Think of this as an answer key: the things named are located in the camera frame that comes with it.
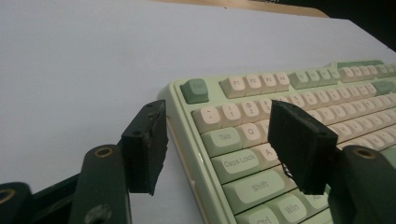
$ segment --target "cream keycap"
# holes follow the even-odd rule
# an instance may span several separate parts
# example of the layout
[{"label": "cream keycap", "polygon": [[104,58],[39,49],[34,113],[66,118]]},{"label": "cream keycap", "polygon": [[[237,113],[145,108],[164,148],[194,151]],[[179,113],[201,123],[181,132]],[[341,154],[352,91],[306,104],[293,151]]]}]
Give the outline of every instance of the cream keycap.
[{"label": "cream keycap", "polygon": [[249,74],[244,77],[246,82],[245,96],[259,95],[262,93],[262,82],[258,75]]},{"label": "cream keycap", "polygon": [[192,112],[199,133],[221,128],[219,111],[212,105],[204,106]]},{"label": "cream keycap", "polygon": [[245,96],[246,86],[244,79],[240,76],[230,76],[221,81],[220,86],[229,99]]},{"label": "cream keycap", "polygon": [[269,143],[251,147],[250,149],[256,154],[259,160],[260,170],[279,165],[276,152]]},{"label": "cream keycap", "polygon": [[236,126],[235,129],[241,137],[242,148],[257,146],[262,142],[260,131],[253,123],[242,124]]},{"label": "cream keycap", "polygon": [[233,127],[241,124],[242,115],[236,104],[222,105],[218,108],[218,111],[222,120],[222,128]]}]

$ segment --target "green keyboard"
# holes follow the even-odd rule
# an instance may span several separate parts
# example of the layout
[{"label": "green keyboard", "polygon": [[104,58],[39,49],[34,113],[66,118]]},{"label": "green keyboard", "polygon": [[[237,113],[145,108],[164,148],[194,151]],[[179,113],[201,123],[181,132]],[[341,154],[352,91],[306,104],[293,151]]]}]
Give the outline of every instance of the green keyboard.
[{"label": "green keyboard", "polygon": [[395,166],[394,92],[396,64],[371,60],[181,78],[159,99],[205,223],[324,224],[332,223],[327,194],[303,195],[268,143],[271,100],[327,125],[339,148],[381,150]]}]

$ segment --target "black plastic part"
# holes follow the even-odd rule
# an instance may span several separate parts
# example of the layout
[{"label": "black plastic part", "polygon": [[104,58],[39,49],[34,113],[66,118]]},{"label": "black plastic part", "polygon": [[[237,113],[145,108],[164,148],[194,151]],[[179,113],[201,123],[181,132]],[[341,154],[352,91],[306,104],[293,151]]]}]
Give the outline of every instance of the black plastic part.
[{"label": "black plastic part", "polygon": [[154,194],[167,143],[165,101],[143,106],[118,143],[122,148],[126,181],[131,193]]},{"label": "black plastic part", "polygon": [[131,223],[129,195],[118,146],[99,146],[85,155],[69,223]]},{"label": "black plastic part", "polygon": [[344,147],[333,171],[329,206],[334,223],[396,223],[396,171],[381,153]]},{"label": "black plastic part", "polygon": [[33,214],[32,193],[24,183],[0,185],[0,223],[30,223]]},{"label": "black plastic part", "polygon": [[35,224],[65,224],[70,215],[78,175],[73,175],[33,195]]},{"label": "black plastic part", "polygon": [[268,142],[304,194],[323,194],[338,135],[300,107],[272,101]]}]

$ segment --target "green keycap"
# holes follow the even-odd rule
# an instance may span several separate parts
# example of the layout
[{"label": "green keycap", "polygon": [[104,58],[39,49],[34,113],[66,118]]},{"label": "green keycap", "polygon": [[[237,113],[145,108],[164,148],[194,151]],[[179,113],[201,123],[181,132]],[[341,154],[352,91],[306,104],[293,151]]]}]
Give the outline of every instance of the green keycap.
[{"label": "green keycap", "polygon": [[274,212],[262,204],[235,217],[238,224],[279,224]]},{"label": "green keycap", "polygon": [[212,159],[220,184],[260,171],[259,160],[250,149],[243,149]]},{"label": "green keycap", "polygon": [[294,89],[305,89],[308,86],[309,78],[304,71],[297,71],[289,75],[289,81]]},{"label": "green keycap", "polygon": [[307,211],[295,195],[286,193],[268,203],[280,223],[297,223],[306,218]]},{"label": "green keycap", "polygon": [[223,185],[234,214],[270,200],[285,191],[285,182],[275,170],[267,170]]},{"label": "green keycap", "polygon": [[203,133],[201,138],[209,157],[215,157],[242,148],[241,137],[233,127]]},{"label": "green keycap", "polygon": [[194,105],[209,101],[206,83],[201,78],[188,80],[180,86],[187,104]]},{"label": "green keycap", "polygon": [[395,84],[389,81],[377,81],[372,83],[376,88],[376,95],[385,95],[394,90]]}]

